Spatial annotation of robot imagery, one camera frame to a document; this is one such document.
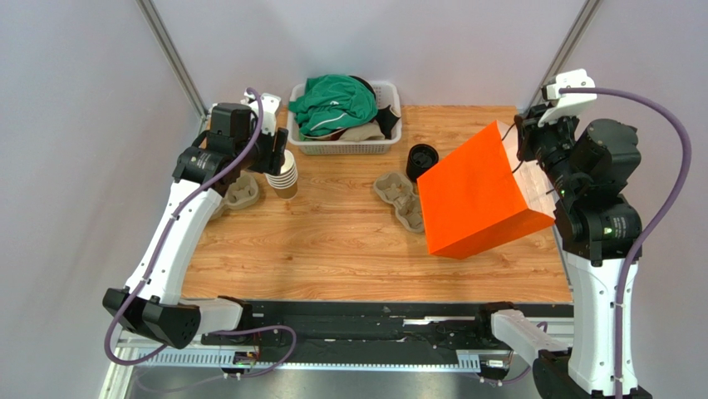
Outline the orange paper bag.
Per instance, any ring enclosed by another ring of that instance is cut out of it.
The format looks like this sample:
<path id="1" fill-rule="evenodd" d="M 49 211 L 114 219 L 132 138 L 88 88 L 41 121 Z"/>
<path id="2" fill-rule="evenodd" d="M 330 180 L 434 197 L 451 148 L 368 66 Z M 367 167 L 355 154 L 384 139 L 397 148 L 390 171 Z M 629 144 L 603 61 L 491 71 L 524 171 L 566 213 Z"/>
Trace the orange paper bag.
<path id="1" fill-rule="evenodd" d="M 551 227 L 551 185 L 494 121 L 417 180 L 429 254 L 466 259 Z"/>

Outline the grey pulp cup carrier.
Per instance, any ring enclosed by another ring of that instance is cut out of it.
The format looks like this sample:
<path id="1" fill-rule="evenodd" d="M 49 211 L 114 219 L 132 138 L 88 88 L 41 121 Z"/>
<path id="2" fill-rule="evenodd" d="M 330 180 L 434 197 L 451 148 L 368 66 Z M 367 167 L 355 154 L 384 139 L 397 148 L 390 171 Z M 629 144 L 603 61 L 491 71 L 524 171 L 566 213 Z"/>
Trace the grey pulp cup carrier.
<path id="1" fill-rule="evenodd" d="M 394 216 L 407 231 L 425 232 L 420 197 L 405 174 L 385 173 L 375 180 L 373 189 L 383 202 L 393 207 Z"/>

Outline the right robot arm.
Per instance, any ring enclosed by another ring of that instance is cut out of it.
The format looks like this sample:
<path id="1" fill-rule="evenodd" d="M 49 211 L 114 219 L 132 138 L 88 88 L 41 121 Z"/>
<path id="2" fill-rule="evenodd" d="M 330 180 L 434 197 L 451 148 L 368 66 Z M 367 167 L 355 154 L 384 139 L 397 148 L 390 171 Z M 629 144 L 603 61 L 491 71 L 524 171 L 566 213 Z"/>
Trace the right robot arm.
<path id="1" fill-rule="evenodd" d="M 536 162 L 558 194 L 555 225 L 573 286 L 573 342 L 550 337 L 509 302 L 482 306 L 478 333 L 521 356 L 543 398 L 646 398 L 630 345 L 616 343 L 630 326 L 615 319 L 630 306 L 638 269 L 630 250 L 642 221 L 622 195 L 641 161 L 637 131 L 598 119 L 577 135 L 578 122 L 575 116 L 553 124 L 514 118 L 519 160 Z"/>

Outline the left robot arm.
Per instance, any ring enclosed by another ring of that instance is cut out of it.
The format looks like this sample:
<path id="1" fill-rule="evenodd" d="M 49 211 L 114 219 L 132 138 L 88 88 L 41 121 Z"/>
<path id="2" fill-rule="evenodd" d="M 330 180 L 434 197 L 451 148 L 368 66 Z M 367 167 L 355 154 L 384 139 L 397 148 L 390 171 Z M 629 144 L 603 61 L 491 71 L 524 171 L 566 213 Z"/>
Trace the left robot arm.
<path id="1" fill-rule="evenodd" d="M 277 126 L 280 99 L 268 94 L 213 105 L 210 125 L 178 157 L 165 211 L 135 272 L 109 288 L 102 305 L 126 331 L 165 347 L 231 331 L 245 302 L 182 298 L 184 277 L 204 228 L 243 171 L 277 175 L 288 132 Z"/>

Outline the stack of paper cups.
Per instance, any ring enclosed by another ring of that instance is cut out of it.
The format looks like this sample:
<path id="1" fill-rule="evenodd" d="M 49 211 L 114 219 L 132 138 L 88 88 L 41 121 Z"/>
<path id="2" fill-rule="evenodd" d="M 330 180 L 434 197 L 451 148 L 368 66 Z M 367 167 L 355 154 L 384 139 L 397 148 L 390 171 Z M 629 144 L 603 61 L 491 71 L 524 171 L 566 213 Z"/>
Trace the stack of paper cups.
<path id="1" fill-rule="evenodd" d="M 298 169 L 293 153 L 284 151 L 284 162 L 278 175 L 265 174 L 266 181 L 274 189 L 276 196 L 282 200 L 293 199 L 298 192 Z"/>

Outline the grey pulp carrier stack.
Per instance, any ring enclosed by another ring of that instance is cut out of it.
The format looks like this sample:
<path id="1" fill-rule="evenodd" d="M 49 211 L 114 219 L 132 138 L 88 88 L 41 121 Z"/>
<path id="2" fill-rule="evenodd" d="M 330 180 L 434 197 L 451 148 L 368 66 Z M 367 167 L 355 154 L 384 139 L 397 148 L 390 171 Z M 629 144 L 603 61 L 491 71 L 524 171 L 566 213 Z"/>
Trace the grey pulp carrier stack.
<path id="1" fill-rule="evenodd" d="M 260 194 L 261 190 L 255 177 L 251 174 L 241 174 L 228 187 L 225 196 L 221 199 L 209 220 L 216 220 L 227 211 L 246 209 L 256 204 L 260 199 Z"/>

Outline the green garment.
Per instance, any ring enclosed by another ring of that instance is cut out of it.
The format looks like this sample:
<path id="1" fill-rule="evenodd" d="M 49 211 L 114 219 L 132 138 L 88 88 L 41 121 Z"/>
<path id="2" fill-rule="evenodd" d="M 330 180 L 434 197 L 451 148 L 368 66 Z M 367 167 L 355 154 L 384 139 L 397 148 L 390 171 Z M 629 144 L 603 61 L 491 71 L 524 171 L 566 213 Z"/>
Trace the green garment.
<path id="1" fill-rule="evenodd" d="M 307 79 L 303 94 L 288 109 L 307 138 L 364 125 L 378 112 L 376 94 L 365 81 L 335 74 Z"/>

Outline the beige cloth in basket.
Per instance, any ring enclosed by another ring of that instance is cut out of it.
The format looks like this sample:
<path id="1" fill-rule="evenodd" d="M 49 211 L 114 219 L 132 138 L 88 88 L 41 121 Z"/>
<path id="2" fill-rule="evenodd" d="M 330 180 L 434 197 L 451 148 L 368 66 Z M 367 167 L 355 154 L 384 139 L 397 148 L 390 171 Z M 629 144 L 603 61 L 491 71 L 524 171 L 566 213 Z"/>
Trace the beige cloth in basket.
<path id="1" fill-rule="evenodd" d="M 346 129 L 337 139 L 338 141 L 362 142 L 368 140 L 384 140 L 386 137 L 379 125 L 375 122 L 354 126 Z"/>

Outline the black cloth in basket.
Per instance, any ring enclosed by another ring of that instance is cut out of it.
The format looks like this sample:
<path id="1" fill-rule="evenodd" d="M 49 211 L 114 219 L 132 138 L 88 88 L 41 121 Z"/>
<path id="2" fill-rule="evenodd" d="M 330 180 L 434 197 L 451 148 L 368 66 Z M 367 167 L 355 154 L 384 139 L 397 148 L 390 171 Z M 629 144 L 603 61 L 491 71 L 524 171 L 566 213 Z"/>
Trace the black cloth in basket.
<path id="1" fill-rule="evenodd" d="M 359 76 L 350 75 L 350 77 L 359 81 L 374 96 L 374 100 L 378 101 L 379 95 L 376 93 L 371 83 Z M 400 119 L 400 114 L 389 105 L 384 108 L 379 108 L 376 115 L 369 120 L 369 122 L 378 126 L 380 133 L 383 135 L 383 140 L 390 140 L 392 131 Z"/>

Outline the white plastic basket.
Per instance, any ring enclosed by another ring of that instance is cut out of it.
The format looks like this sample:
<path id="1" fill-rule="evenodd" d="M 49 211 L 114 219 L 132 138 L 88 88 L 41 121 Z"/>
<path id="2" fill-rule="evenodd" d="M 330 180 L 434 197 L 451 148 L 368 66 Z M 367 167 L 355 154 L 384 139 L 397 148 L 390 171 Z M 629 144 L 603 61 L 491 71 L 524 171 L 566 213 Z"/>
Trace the white plastic basket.
<path id="1" fill-rule="evenodd" d="M 301 140 L 295 115 L 288 111 L 288 148 L 298 149 L 304 155 L 379 155 L 385 154 L 402 137 L 401 99 L 397 87 L 389 81 L 369 81 L 376 94 L 376 104 L 380 108 L 391 106 L 400 117 L 391 131 L 389 140 Z"/>

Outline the stack of black lids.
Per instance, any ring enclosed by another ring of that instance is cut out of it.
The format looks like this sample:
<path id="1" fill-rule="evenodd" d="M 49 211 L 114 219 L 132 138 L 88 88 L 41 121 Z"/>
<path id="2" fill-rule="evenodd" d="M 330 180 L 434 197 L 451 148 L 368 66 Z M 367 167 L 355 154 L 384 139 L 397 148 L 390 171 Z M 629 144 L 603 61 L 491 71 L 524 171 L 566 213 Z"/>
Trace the stack of black lids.
<path id="1" fill-rule="evenodd" d="M 427 144 L 413 145 L 406 160 L 406 176 L 416 183 L 417 180 L 439 161 L 437 150 Z"/>

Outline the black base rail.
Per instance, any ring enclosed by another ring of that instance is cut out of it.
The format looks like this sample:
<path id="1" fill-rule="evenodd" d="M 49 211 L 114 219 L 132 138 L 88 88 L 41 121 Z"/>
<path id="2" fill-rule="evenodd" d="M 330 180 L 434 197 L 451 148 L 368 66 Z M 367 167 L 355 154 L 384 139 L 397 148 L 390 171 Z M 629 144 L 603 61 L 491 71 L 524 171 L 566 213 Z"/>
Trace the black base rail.
<path id="1" fill-rule="evenodd" d="M 478 372 L 509 365 L 510 348 L 491 334 L 499 303 L 253 300 L 245 336 L 196 336 L 182 349 L 154 353 L 152 342 L 124 334 L 146 366 Z"/>

